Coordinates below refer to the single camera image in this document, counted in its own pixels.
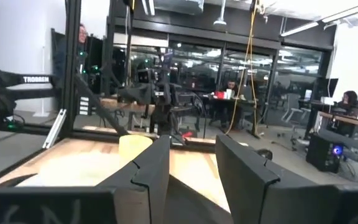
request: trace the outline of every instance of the red cup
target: red cup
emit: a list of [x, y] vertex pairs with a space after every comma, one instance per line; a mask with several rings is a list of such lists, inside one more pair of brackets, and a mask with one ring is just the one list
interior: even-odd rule
[[224, 92], [223, 92], [223, 91], [216, 91], [216, 92], [215, 92], [215, 96], [216, 96], [218, 99], [223, 99], [223, 98], [224, 98]]

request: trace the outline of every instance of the blue light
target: blue light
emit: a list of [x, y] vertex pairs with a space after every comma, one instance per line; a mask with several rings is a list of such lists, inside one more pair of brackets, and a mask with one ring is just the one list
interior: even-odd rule
[[334, 155], [340, 156], [343, 153], [343, 146], [335, 146], [333, 147], [333, 153]]

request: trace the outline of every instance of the wooden board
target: wooden board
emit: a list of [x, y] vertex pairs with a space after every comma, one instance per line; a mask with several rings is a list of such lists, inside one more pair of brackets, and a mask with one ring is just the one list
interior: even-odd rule
[[345, 115], [335, 115], [335, 114], [330, 114], [330, 113], [325, 113], [325, 112], [319, 112], [320, 116], [324, 117], [324, 118], [328, 118], [328, 119], [336, 119], [338, 121], [342, 121], [348, 124], [354, 124], [354, 125], [358, 125], [358, 120], [355, 117], [350, 117], [350, 116], [345, 116]]
[[[100, 128], [100, 127], [96, 127], [96, 126], [84, 126], [83, 129], [85, 130], [92, 130], [92, 131], [104, 131], [104, 132], [110, 132], [110, 133], [117, 133], [117, 131], [113, 128]], [[138, 135], [142, 135], [142, 136], [146, 136], [146, 137], [156, 137], [156, 134], [152, 134], [152, 133], [144, 133], [144, 132], [140, 132], [140, 131], [128, 131], [128, 133], [130, 134], [138, 134]], [[203, 139], [203, 138], [186, 138], [187, 141], [189, 142], [198, 142], [198, 143], [206, 143], [206, 144], [215, 144], [215, 139]], [[247, 143], [244, 142], [239, 142], [240, 144], [242, 144], [243, 146], [248, 146]]]
[[[138, 105], [136, 103], [118, 103], [117, 99], [110, 99], [110, 98], [101, 98], [100, 103], [104, 108], [108, 109], [127, 109], [134, 112], [140, 112], [144, 113], [146, 111], [146, 106]], [[151, 114], [154, 111], [154, 105], [149, 106], [149, 114]]]
[[[23, 175], [38, 174], [40, 169], [48, 164], [51, 159], [95, 152], [117, 155], [118, 145], [105, 142], [64, 139], [56, 146], [1, 177], [0, 183]], [[229, 211], [214, 154], [171, 150], [170, 173], [206, 198]]]

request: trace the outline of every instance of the computer tower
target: computer tower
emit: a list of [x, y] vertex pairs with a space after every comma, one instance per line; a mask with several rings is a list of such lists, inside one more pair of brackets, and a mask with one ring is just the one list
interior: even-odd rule
[[310, 139], [306, 161], [322, 172], [338, 173], [343, 148], [339, 142], [314, 134]]

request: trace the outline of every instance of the red object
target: red object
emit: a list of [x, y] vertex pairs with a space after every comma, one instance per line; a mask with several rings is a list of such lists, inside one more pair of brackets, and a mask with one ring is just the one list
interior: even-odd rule
[[218, 99], [223, 99], [223, 98], [224, 98], [224, 92], [223, 92], [223, 91], [216, 91], [216, 92], [215, 92], [215, 96], [216, 96]]
[[189, 138], [192, 137], [193, 133], [191, 131], [186, 132], [184, 134], [181, 135], [182, 138]]

